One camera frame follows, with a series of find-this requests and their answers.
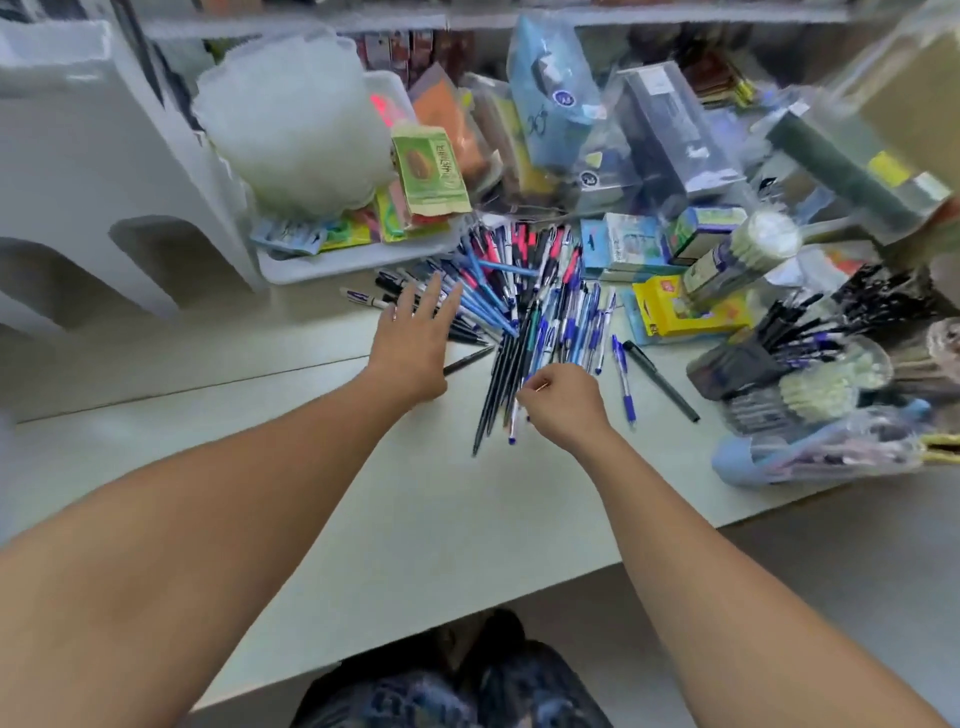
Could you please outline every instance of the yellow sticker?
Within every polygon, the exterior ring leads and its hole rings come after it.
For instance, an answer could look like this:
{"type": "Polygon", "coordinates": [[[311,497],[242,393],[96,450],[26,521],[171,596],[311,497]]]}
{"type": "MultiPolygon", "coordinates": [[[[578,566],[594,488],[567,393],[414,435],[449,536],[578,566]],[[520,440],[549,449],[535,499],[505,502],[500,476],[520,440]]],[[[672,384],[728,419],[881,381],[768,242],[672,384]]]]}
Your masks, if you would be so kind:
{"type": "Polygon", "coordinates": [[[885,151],[871,159],[867,168],[891,187],[899,187],[913,177],[913,174],[902,162],[885,151]]]}

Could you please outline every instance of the right arm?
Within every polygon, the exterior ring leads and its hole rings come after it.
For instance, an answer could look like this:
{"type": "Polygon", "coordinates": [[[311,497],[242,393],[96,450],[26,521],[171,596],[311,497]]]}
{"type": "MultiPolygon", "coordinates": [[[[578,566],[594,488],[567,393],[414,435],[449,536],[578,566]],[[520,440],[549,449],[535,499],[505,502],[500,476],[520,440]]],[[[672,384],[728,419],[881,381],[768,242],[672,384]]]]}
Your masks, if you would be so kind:
{"type": "Polygon", "coordinates": [[[519,401],[596,485],[701,728],[947,728],[671,488],[610,426],[583,369],[546,367],[519,401]]]}

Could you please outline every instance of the hand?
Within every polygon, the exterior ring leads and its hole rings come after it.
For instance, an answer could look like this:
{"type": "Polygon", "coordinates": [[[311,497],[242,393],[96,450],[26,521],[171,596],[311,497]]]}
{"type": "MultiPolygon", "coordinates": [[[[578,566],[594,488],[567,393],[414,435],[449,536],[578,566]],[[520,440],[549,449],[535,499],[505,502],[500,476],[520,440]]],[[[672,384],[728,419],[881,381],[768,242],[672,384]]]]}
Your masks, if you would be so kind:
{"type": "Polygon", "coordinates": [[[612,432],[597,380],[576,364],[544,367],[516,398],[543,437],[574,455],[591,438],[612,432]]]}
{"type": "Polygon", "coordinates": [[[371,375],[390,383],[407,408],[423,401],[435,400],[446,391],[444,354],[446,335],[460,305],[461,286],[458,284],[444,304],[434,314],[440,299],[441,278],[434,274],[420,297],[414,313],[415,286],[404,287],[396,306],[380,314],[376,327],[370,362],[371,375]]]}

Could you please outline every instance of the pants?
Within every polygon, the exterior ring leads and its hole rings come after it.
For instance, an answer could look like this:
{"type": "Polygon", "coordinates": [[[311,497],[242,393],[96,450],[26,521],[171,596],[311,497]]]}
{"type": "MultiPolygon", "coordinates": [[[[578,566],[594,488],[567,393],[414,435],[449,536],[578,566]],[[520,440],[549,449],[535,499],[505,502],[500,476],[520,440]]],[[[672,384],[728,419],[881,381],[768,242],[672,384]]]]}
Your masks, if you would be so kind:
{"type": "Polygon", "coordinates": [[[456,673],[428,635],[317,680],[292,728],[612,728],[564,659],[497,612],[456,673]]]}

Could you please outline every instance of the floor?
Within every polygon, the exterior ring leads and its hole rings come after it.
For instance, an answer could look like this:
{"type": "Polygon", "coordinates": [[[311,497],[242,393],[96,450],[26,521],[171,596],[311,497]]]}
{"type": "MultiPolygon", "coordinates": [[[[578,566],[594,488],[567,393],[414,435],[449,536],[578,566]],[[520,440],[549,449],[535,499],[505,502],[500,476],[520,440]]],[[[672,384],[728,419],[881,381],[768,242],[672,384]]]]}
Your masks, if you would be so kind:
{"type": "MultiPolygon", "coordinates": [[[[960,491],[949,475],[873,481],[725,533],[960,725],[960,491]]],[[[693,728],[620,566],[510,605],[617,728],[693,728]]],[[[312,675],[213,706],[182,728],[286,728],[312,675]]]]}

